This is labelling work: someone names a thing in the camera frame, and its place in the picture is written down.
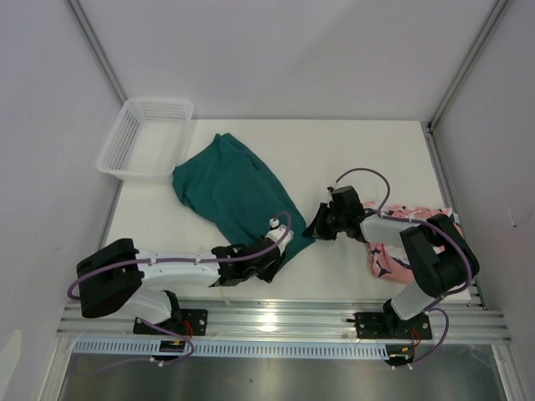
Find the dark green towel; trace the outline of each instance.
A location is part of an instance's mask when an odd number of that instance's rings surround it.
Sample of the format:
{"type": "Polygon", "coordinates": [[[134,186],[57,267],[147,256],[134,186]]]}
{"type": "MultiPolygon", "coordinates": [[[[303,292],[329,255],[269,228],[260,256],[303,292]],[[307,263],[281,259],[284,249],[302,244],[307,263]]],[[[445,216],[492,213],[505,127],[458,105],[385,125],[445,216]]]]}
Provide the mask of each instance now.
{"type": "Polygon", "coordinates": [[[181,203],[214,222],[232,244],[250,245],[265,236],[278,211],[292,217],[293,239],[285,262],[313,243],[301,235],[303,216],[277,177],[230,134],[217,134],[206,149],[176,167],[173,188],[181,203]]]}

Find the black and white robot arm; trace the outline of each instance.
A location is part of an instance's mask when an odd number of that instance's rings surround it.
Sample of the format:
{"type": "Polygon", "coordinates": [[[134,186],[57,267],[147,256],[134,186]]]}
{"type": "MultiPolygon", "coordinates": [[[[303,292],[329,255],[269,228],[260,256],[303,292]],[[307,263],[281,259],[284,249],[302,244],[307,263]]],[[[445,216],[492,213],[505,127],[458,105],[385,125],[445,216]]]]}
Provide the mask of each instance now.
{"type": "Polygon", "coordinates": [[[320,205],[305,236],[335,240],[339,232],[345,232],[357,241],[405,249],[415,280],[383,306],[392,337],[398,330],[410,328],[407,322],[479,272],[476,257],[446,215],[400,221],[404,219],[366,211],[352,186],[329,188],[329,192],[332,200],[320,205]]]}
{"type": "Polygon", "coordinates": [[[87,318],[120,312],[154,324],[170,320],[174,324],[181,320],[175,294],[154,287],[229,287],[251,277],[271,282],[292,239],[290,223],[286,227],[278,220],[271,220],[266,235],[249,246],[217,246],[198,254],[138,250],[130,238],[123,238],[77,265],[79,279],[69,288],[69,297],[80,300],[82,316],[87,318]],[[76,286],[79,297],[72,293],[76,286]]]}

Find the gray floor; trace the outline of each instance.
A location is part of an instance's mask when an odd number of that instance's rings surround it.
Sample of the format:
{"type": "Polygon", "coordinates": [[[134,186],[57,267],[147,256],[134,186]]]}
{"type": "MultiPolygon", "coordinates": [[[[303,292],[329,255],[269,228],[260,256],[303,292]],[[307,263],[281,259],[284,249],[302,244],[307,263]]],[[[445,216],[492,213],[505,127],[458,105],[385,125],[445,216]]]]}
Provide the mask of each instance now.
{"type": "Polygon", "coordinates": [[[392,372],[377,361],[191,358],[163,368],[141,361],[91,374],[121,358],[76,355],[59,399],[506,400],[490,347],[445,346],[412,372],[392,372]]]}

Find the white wall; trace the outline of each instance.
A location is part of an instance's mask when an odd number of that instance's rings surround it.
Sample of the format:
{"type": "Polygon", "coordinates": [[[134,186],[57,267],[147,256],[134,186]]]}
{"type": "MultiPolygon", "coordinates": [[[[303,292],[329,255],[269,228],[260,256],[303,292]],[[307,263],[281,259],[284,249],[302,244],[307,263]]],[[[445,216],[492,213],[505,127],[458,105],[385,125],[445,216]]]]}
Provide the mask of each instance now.
{"type": "Polygon", "coordinates": [[[493,0],[83,0],[129,96],[199,118],[428,120],[493,0]]]}
{"type": "Polygon", "coordinates": [[[512,2],[437,134],[461,220],[481,262],[485,298],[491,307],[505,312],[532,386],[534,20],[535,2],[512,2]]]}
{"type": "Polygon", "coordinates": [[[0,3],[0,346],[23,331],[7,400],[30,400],[116,184],[94,161],[119,105],[60,0],[0,3]]]}

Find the white plastic basket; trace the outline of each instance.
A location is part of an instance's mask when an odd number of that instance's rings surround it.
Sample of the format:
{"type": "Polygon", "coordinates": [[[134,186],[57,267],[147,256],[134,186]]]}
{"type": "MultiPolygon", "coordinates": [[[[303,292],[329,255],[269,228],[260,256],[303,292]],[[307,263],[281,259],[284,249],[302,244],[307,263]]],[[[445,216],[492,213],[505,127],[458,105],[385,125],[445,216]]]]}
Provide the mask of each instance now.
{"type": "Polygon", "coordinates": [[[186,159],[193,104],[184,100],[126,100],[97,160],[97,170],[122,180],[170,182],[186,159]]]}

